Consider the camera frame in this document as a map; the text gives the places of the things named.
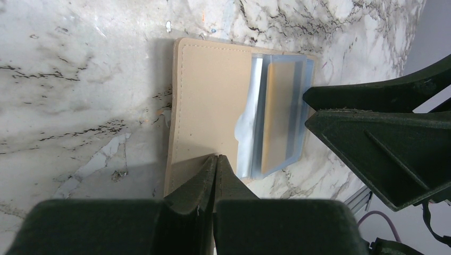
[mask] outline cable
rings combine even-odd
[[[384,214],[383,212],[381,212],[381,211],[371,211],[371,212],[368,212],[367,214],[365,214],[365,215],[357,222],[357,226],[360,226],[360,224],[361,224],[364,220],[366,220],[366,218],[368,218],[369,216],[371,216],[371,215],[373,215],[373,214],[377,214],[377,215],[382,216],[382,217],[387,221],[388,225],[390,226],[390,229],[391,229],[391,231],[393,232],[393,235],[395,236],[396,242],[402,243],[402,242],[401,242],[401,238],[399,238],[398,231],[396,231],[396,228],[395,228],[395,226],[393,225],[393,222],[391,222],[390,218],[389,218],[386,214]]]

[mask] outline stitching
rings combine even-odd
[[[181,58],[181,72],[180,72],[180,100],[179,100],[179,107],[178,107],[178,116],[179,121],[177,123],[177,138],[176,138],[176,153],[174,155],[174,161],[177,160],[177,155],[179,151],[179,136],[180,136],[180,120],[182,119],[182,96],[183,96],[183,57],[185,55],[185,47],[187,46],[193,46],[193,47],[200,47],[200,48],[208,48],[208,49],[221,49],[221,50],[230,50],[233,52],[249,52],[249,50],[240,50],[240,49],[227,49],[227,48],[219,48],[219,47],[210,47],[210,46],[202,46],[202,45],[194,45],[194,44],[186,44],[182,47],[182,58]],[[172,178],[171,181],[171,189],[174,190],[174,178]]]

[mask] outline beige wallet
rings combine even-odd
[[[236,169],[234,132],[246,106],[252,54],[292,53],[190,38],[174,44],[165,196],[196,175],[208,155],[227,155]]]

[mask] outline marble countertop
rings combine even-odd
[[[315,86],[379,81],[401,75],[423,7],[1,0],[0,250],[42,200],[162,197],[176,38],[315,55]],[[345,200],[362,183],[308,133],[299,163],[247,185],[260,197]]]

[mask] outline gray wall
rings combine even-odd
[[[417,26],[415,39],[407,57],[404,75],[429,66],[451,54],[451,0],[428,0]],[[401,241],[425,255],[451,254],[451,248],[436,241],[426,228],[421,206],[410,206],[393,212],[378,198],[370,210],[387,214],[398,230]],[[451,236],[451,207],[442,202],[430,205],[432,229],[439,235]],[[357,220],[364,215],[360,212]],[[373,242],[376,237],[394,240],[393,234],[379,215],[370,216],[360,227],[363,239]]]

